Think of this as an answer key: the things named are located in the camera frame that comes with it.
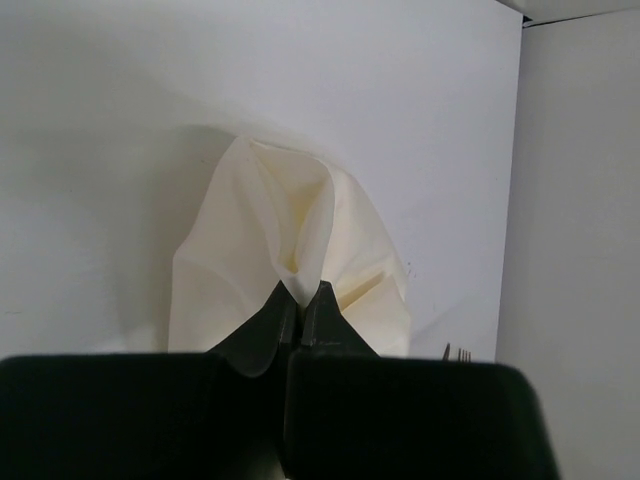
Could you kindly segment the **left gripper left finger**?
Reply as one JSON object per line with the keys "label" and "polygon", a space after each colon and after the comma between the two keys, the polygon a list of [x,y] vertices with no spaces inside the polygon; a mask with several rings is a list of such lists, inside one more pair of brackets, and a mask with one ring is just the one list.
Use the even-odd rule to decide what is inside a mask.
{"label": "left gripper left finger", "polygon": [[278,285],[205,352],[3,360],[2,477],[219,477],[261,428],[265,380],[295,319]]}

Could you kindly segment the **cream cloth napkin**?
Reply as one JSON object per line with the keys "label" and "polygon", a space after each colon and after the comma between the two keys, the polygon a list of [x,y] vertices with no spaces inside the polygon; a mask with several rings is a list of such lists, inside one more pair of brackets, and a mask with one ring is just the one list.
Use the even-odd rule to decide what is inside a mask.
{"label": "cream cloth napkin", "polygon": [[322,282],[376,353],[408,354],[407,276],[359,183],[305,153],[235,139],[173,258],[169,348],[215,346],[277,284],[307,307]]}

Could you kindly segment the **brown wooden fork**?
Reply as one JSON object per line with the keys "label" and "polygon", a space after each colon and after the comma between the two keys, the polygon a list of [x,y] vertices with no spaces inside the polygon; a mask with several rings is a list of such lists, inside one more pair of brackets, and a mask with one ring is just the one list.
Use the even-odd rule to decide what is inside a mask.
{"label": "brown wooden fork", "polygon": [[471,362],[471,351],[448,342],[441,357],[442,361]]}

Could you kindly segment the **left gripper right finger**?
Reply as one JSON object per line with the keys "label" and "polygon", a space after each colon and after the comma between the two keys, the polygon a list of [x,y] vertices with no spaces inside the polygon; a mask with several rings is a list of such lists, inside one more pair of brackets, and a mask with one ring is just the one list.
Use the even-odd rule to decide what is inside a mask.
{"label": "left gripper right finger", "polygon": [[376,354],[322,283],[289,358],[292,479],[549,479],[532,386],[500,364]]}

